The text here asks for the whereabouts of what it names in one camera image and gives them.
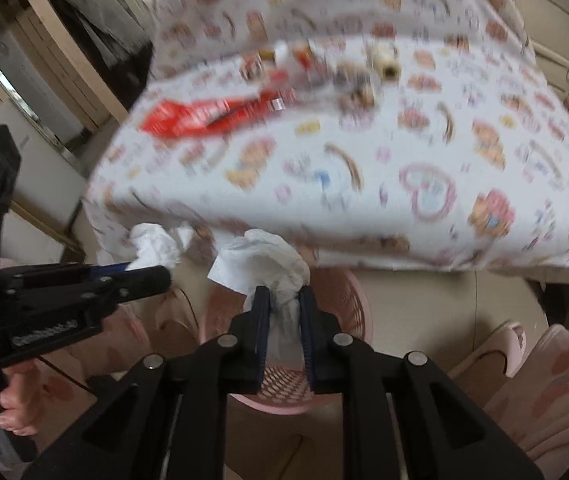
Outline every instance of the finger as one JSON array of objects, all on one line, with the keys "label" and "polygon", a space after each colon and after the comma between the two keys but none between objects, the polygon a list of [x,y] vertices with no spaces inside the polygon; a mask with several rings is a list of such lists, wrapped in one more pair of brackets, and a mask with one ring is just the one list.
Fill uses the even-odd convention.
[{"label": "finger", "polygon": [[27,406],[40,390],[40,370],[33,368],[26,373],[12,375],[8,387],[0,393],[0,405],[6,410]]},{"label": "finger", "polygon": [[37,432],[38,430],[35,426],[28,426],[27,428],[24,428],[24,430],[15,430],[13,434],[17,436],[32,436]]},{"label": "finger", "polygon": [[36,362],[33,359],[29,359],[29,361],[23,361],[17,365],[4,368],[2,371],[8,376],[11,376],[15,374],[26,374],[28,371],[33,370],[34,368],[36,368]]},{"label": "finger", "polygon": [[24,430],[34,426],[42,414],[43,406],[40,395],[22,410],[6,410],[0,414],[0,427],[7,431]]}]

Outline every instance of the red snack wrapper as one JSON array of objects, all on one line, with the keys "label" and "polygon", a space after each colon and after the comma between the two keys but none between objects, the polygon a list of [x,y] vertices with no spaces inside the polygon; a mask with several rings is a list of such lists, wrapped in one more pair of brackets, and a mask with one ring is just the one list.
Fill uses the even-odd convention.
[{"label": "red snack wrapper", "polygon": [[161,101],[140,129],[158,137],[208,137],[228,134],[283,110],[295,100],[293,91],[263,91],[250,99],[230,98],[189,104]]},{"label": "red snack wrapper", "polygon": [[244,102],[244,99],[211,99],[184,104],[165,99],[147,115],[140,129],[158,137],[206,135],[207,124]]}]

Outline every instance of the wooden door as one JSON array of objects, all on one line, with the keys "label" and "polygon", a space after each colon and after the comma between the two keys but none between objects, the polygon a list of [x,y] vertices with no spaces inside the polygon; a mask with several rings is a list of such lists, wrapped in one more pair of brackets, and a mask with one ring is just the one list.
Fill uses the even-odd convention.
[{"label": "wooden door", "polygon": [[515,0],[539,67],[564,98],[569,92],[569,0]]}]

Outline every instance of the patterned bedsheet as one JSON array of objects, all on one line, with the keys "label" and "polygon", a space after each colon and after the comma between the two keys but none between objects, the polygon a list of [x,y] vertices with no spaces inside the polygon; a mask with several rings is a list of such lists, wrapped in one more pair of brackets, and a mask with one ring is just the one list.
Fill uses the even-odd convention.
[{"label": "patterned bedsheet", "polygon": [[[319,266],[569,269],[569,114],[536,68],[510,0],[155,0],[154,8],[154,72],[170,77],[148,86],[85,198],[107,251],[127,257],[128,229],[142,221],[186,220],[209,260],[230,234],[261,228]],[[215,25],[223,8],[226,37]],[[162,100],[255,93],[260,82],[243,77],[245,61],[282,37],[299,42],[296,34],[330,64],[364,63],[367,47],[387,48],[401,81],[383,87],[374,111],[293,108],[205,140],[139,129]],[[244,54],[182,70],[230,52]]]}]

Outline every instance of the tiled floor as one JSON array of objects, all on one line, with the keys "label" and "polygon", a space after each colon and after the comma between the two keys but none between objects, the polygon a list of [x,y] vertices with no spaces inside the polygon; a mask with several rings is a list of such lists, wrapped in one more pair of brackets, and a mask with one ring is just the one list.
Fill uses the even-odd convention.
[{"label": "tiled floor", "polygon": [[[84,213],[73,231],[95,261],[98,245]],[[178,276],[196,314],[202,313],[212,286],[207,269],[189,262]],[[508,319],[522,322],[529,350],[547,327],[533,293],[520,278],[490,272],[386,272],[357,270],[372,308],[373,347],[402,356],[421,350],[444,370],[452,368]],[[292,438],[305,437],[296,480],[340,479],[342,437],[340,404],[299,416],[256,412],[231,400],[228,408],[227,464],[244,480],[270,478]]]}]

